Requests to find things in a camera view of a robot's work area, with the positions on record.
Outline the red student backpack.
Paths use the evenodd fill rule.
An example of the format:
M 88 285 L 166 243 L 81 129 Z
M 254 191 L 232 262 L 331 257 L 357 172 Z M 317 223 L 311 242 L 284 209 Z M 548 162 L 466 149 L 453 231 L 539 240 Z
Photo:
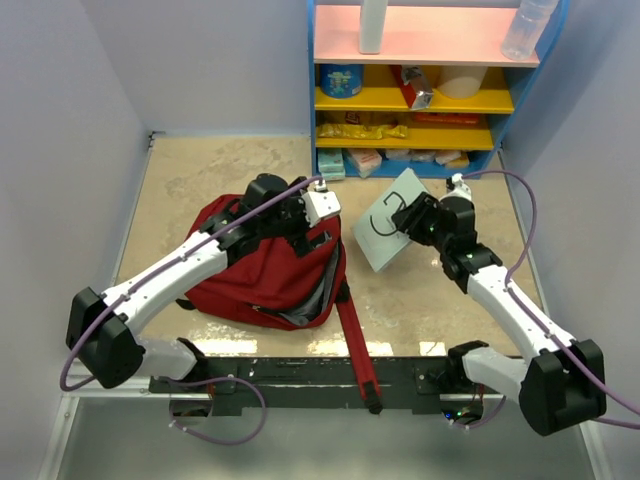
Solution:
M 336 309 L 366 408 L 382 410 L 381 391 L 346 279 L 341 221 L 297 228 L 277 207 L 223 235 L 229 267 L 178 299 L 185 310 L 259 327 L 295 331 L 322 325 Z

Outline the silver grey laptop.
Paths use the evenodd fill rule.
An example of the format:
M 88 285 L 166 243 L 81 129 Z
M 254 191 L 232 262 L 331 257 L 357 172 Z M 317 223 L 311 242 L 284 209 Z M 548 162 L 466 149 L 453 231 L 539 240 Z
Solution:
M 382 271 L 411 243 L 392 216 L 427 192 L 415 172 L 406 168 L 353 225 L 354 238 L 374 272 Z

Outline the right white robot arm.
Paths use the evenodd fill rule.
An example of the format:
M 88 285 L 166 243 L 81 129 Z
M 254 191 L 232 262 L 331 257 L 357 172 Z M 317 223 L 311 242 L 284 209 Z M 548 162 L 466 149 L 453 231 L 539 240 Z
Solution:
M 511 358 L 482 341 L 450 348 L 445 379 L 452 390 L 488 387 L 516 403 L 541 436 L 605 414 L 603 352 L 558 327 L 508 279 L 500 258 L 477 239 L 470 200 L 422 193 L 392 221 L 410 240 L 438 251 L 445 275 L 490 314 L 519 352 Z

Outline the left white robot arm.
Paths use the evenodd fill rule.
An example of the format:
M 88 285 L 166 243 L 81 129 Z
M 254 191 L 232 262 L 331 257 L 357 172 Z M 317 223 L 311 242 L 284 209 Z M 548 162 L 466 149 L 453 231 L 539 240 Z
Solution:
M 128 281 L 102 293 L 87 287 L 73 300 L 66 343 L 90 381 L 111 389 L 136 375 L 166 378 L 185 392 L 200 390 L 207 368 L 181 340 L 146 340 L 145 326 L 202 281 L 257 250 L 265 239 L 283 238 L 303 256 L 314 250 L 308 232 L 336 217 L 341 205 L 319 177 L 293 183 L 260 174 L 245 193 L 210 216 L 173 252 Z

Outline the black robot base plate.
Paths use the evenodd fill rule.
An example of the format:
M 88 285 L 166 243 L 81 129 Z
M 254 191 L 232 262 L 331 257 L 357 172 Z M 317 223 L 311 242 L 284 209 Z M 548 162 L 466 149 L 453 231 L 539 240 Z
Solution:
M 456 381 L 444 356 L 374 357 L 382 406 L 414 414 L 439 414 L 468 407 L 482 412 L 480 395 L 493 391 L 468 381 Z M 180 386 L 165 379 L 151 379 L 150 392 L 168 394 L 178 414 L 187 402 L 210 401 L 216 416 L 237 416 L 245 408 L 258 408 L 258 397 L 245 380 L 260 391 L 269 408 L 364 409 L 351 361 L 345 357 L 209 357 L 201 371 L 187 382 L 223 377 L 211 386 Z

